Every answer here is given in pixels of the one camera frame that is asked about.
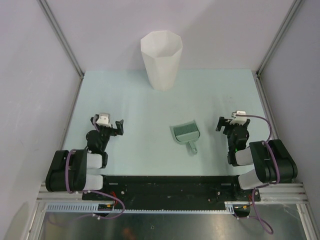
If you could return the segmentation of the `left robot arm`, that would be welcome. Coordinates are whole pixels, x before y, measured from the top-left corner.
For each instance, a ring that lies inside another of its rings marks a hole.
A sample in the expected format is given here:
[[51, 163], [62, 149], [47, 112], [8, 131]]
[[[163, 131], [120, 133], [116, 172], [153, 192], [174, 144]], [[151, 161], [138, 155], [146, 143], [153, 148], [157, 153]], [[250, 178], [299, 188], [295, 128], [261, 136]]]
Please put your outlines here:
[[90, 119], [94, 129], [86, 136], [83, 149], [57, 150], [45, 178], [49, 192], [75, 193], [91, 191], [100, 200], [110, 196], [111, 188], [104, 184], [100, 174], [88, 174], [88, 170], [105, 169], [108, 164], [107, 145], [111, 137], [124, 134], [124, 121], [110, 123], [108, 113], [95, 114]]

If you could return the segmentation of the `green hand brush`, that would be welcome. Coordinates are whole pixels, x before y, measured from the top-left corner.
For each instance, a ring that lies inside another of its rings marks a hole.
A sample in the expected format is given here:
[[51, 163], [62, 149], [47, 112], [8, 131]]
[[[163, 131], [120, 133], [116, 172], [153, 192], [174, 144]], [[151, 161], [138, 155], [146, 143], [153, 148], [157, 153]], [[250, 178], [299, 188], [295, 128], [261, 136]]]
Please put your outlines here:
[[190, 121], [173, 127], [173, 133], [175, 136], [191, 134], [198, 131], [199, 130], [195, 121]]

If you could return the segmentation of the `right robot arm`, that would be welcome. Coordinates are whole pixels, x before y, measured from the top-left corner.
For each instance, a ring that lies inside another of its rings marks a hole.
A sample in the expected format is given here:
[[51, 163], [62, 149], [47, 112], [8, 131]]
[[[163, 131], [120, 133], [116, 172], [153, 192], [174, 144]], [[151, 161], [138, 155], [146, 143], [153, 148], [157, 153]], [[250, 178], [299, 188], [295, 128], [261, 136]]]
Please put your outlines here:
[[248, 115], [234, 112], [231, 119], [219, 117], [216, 131], [226, 135], [228, 164], [233, 167], [253, 166], [247, 173], [237, 177], [238, 183], [230, 188], [231, 196], [242, 201], [249, 190], [286, 183], [298, 176], [298, 167], [280, 139], [248, 143], [250, 124]]

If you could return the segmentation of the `left aluminium frame post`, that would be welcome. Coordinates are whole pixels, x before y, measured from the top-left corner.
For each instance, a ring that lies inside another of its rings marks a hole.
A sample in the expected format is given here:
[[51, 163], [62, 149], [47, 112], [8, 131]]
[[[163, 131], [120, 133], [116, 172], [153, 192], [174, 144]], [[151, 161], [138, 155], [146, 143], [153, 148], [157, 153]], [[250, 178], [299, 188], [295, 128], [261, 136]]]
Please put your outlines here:
[[85, 73], [82, 70], [67, 38], [65, 37], [65, 34], [63, 33], [63, 30], [60, 24], [58, 23], [50, 5], [46, 0], [37, 0], [37, 3], [39, 4], [44, 16], [46, 17], [50, 27], [52, 28], [57, 40], [59, 41], [62, 49], [68, 57], [71, 65], [73, 66], [79, 78], [82, 80], [84, 78]]

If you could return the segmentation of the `aluminium frame post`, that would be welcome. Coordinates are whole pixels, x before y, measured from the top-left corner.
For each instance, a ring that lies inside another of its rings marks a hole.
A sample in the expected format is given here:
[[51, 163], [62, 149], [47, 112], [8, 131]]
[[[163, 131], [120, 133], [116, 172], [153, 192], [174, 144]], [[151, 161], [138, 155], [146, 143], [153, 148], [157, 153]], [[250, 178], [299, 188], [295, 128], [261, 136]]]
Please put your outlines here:
[[296, 18], [304, 2], [305, 2], [304, 0], [294, 0], [292, 2], [287, 14], [284, 17], [284, 20], [282, 21], [277, 33], [275, 34], [275, 37], [271, 42], [271, 45], [269, 46], [266, 54], [264, 55], [259, 67], [255, 72], [258, 77], [263, 73], [269, 61], [272, 59], [274, 53], [276, 52], [277, 48], [281, 44], [281, 41], [283, 40], [290, 26], [292, 25], [294, 19]]
[[44, 16], [46, 17], [50, 27], [52, 28], [57, 40], [59, 41], [62, 49], [68, 57], [71, 65], [73, 66], [79, 78], [82, 80], [84, 78], [85, 73], [82, 70], [67, 38], [65, 37], [65, 34], [63, 33], [63, 30], [60, 24], [58, 23], [50, 5], [46, 0], [37, 0], [37, 3], [39, 4]]

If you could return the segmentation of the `white faceted waste bin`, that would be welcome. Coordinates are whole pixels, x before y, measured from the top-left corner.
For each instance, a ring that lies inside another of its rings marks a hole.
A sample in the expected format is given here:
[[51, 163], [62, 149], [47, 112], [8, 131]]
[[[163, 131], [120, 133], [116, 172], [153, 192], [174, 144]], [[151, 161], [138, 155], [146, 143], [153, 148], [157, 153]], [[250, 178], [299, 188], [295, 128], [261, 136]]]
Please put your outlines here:
[[140, 40], [140, 50], [152, 88], [171, 89], [179, 70], [182, 38], [169, 30], [152, 31]]

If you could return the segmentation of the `right aluminium frame post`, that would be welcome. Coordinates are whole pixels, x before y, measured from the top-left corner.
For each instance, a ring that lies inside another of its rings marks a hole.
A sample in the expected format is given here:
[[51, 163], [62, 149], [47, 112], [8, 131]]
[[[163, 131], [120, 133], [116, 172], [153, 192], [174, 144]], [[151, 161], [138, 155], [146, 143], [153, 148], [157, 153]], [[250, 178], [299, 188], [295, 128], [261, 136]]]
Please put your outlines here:
[[292, 25], [294, 19], [296, 18], [304, 2], [305, 2], [304, 0], [294, 0], [292, 2], [287, 14], [284, 17], [284, 20], [282, 21], [277, 33], [275, 34], [275, 37], [271, 42], [271, 45], [269, 46], [266, 54], [264, 55], [259, 67], [255, 72], [258, 77], [263, 73], [269, 61], [272, 59], [274, 53], [276, 52], [277, 48], [281, 44], [281, 41], [283, 40], [290, 26]]

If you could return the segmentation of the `green plastic dustpan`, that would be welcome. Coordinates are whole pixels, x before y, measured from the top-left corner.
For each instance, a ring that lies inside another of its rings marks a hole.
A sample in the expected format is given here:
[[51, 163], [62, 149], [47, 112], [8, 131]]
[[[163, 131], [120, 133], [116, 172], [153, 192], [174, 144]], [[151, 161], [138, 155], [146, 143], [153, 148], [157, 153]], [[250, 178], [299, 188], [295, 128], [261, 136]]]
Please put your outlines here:
[[171, 131], [171, 134], [173, 136], [173, 139], [180, 145], [189, 145], [190, 147], [190, 150], [191, 152], [196, 155], [198, 153], [198, 149], [197, 149], [197, 146], [196, 146], [196, 142], [197, 140], [200, 138], [201, 136], [201, 133], [200, 133], [200, 130], [198, 128], [198, 131], [197, 132], [193, 132], [193, 133], [189, 133], [189, 134], [183, 134], [183, 135], [178, 135], [176, 136], [174, 134], [174, 131], [173, 131], [173, 127], [174, 126], [170, 126], [170, 131]]

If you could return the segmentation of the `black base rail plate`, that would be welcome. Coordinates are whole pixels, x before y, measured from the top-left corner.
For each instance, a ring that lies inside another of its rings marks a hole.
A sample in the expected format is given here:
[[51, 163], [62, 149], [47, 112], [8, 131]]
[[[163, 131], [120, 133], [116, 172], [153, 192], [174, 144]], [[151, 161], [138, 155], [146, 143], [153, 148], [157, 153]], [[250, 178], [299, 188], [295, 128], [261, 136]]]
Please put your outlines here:
[[260, 202], [258, 190], [243, 190], [237, 176], [103, 176], [100, 190], [77, 191], [81, 200], [115, 209], [217, 210], [224, 202]]

